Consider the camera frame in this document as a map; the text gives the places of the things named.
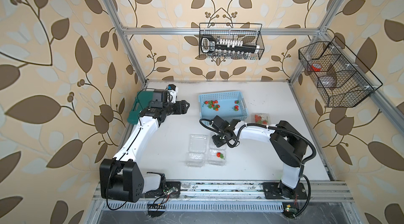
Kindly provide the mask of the strawberry cluster with green leaves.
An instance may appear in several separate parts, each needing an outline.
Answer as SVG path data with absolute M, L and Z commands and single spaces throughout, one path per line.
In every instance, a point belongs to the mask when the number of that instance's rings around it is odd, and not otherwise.
M 213 111 L 218 111 L 220 105 L 218 104 L 217 100 L 209 100 L 203 103 L 204 108 L 212 109 Z

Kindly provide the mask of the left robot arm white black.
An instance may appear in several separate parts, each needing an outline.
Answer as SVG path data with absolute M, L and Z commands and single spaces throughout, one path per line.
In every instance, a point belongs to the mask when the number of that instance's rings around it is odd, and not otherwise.
M 104 159 L 100 165 L 101 197 L 106 201 L 118 200 L 135 203 L 144 194 L 160 198 L 169 189 L 163 173 L 142 174 L 137 162 L 149 140 L 169 115 L 186 114 L 190 104 L 185 101 L 158 103 L 140 112 L 138 124 L 124 146 L 111 159 Z

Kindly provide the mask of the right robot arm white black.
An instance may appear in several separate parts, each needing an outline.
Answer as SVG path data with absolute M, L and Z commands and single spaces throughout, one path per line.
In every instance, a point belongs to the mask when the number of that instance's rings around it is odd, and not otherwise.
M 235 148 L 242 139 L 271 144 L 283 162 L 282 177 L 272 193 L 284 199 L 297 197 L 296 188 L 303 177 L 305 164 L 316 156 L 316 149 L 291 124 L 283 120 L 274 126 L 237 119 L 227 122 L 220 116 L 212 120 L 200 119 L 199 123 L 214 133 L 212 139 L 216 147 Z

